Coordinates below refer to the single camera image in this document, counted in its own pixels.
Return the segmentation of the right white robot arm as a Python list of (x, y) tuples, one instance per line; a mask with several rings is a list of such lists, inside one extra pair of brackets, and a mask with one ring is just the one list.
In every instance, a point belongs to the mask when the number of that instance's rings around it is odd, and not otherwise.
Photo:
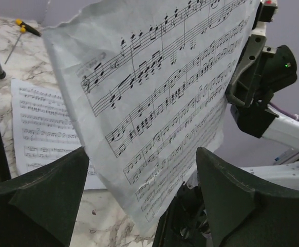
[[(299, 151), (299, 120), (272, 106), (293, 84), (297, 65), (288, 46), (266, 46), (252, 34), (225, 95), (239, 129)], [(294, 182), (257, 177), (204, 147), (196, 151), (199, 186), (181, 186), (159, 220), (154, 246), (299, 246), (299, 171)]]

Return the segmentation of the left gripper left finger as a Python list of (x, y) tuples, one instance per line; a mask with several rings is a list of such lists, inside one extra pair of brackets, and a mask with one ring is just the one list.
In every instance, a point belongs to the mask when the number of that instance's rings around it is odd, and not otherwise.
[(69, 246), (89, 158), (82, 147), (0, 183), (0, 246)]

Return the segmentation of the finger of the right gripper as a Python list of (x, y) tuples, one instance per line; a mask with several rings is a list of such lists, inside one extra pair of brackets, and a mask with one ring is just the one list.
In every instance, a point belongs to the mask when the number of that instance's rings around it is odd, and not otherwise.
[(210, 234), (201, 188), (182, 184), (159, 220), (153, 246), (207, 246)]

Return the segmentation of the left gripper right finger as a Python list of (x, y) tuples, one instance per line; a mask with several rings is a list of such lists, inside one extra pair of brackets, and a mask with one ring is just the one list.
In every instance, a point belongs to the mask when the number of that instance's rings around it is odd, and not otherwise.
[(299, 246), (299, 191), (224, 161), (206, 148), (196, 165), (214, 246)]

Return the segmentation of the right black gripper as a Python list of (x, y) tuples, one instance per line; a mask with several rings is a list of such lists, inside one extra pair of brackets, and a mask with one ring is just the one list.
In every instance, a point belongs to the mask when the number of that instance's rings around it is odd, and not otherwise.
[(225, 92), (238, 128), (261, 138), (278, 117), (268, 109), (274, 93), (296, 80), (297, 63), (291, 49), (266, 46), (266, 37), (251, 35)]

